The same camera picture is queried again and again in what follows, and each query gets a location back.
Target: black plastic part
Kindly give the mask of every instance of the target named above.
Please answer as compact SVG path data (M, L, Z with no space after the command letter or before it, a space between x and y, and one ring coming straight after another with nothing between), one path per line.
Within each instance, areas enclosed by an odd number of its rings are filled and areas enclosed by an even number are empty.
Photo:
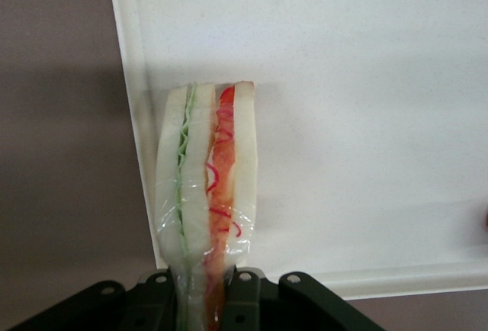
M280 298L316 314L316 326L307 329L337 331L384 331L338 295L303 272L283 275L278 283Z
M126 292L115 281L86 288L9 331L171 331L176 294L169 270Z
M261 279L253 272L234 272L223 308L220 330L258 331Z
M123 306L124 297L125 290L122 284L101 281L13 327L10 331L78 330L84 325L89 327L86 329L101 329L95 325L96 320L105 318Z
M235 270L226 290L220 331L384 331L303 272L274 284L251 269ZM115 281L102 281L9 331L48 330L176 330L172 275L158 270L128 292Z
M307 274L292 272L274 284L248 270L244 278L252 278L243 281L242 273L230 283L220 331L384 331Z
M130 302L118 331L176 329L176 293L169 271L151 275L130 291Z

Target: plastic wrap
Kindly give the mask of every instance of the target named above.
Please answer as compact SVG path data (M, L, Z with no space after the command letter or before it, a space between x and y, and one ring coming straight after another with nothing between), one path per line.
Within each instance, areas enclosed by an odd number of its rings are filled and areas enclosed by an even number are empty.
M220 325L226 275L249 253L255 220L254 85L169 92L154 223L178 286L178 329Z

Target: white tray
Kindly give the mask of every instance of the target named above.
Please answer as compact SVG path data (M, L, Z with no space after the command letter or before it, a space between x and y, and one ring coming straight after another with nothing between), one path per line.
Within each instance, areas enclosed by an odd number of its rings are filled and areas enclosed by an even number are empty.
M113 1L148 210L165 91L251 79L247 265L349 299L488 288L488 0Z

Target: bolt hole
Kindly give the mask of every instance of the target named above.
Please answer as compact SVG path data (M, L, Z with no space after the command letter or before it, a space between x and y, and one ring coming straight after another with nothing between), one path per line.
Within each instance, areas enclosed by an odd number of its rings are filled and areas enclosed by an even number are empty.
M252 279L252 276L248 272L243 272L239 275L239 279L241 279L242 281L249 281Z
M144 317L139 317L136 322L134 322L134 326L144 326L146 323L146 319Z
M156 278L156 283L164 283L166 280L168 280L166 276L161 275Z
M115 292L115 288L113 287L106 287L101 290L102 295L109 295Z
M300 279L300 277L298 275L289 275L287 277L287 280L291 283L291 284L298 284L302 281L302 279Z
M236 316L236 323L244 323L244 321L246 321L246 317L242 314Z

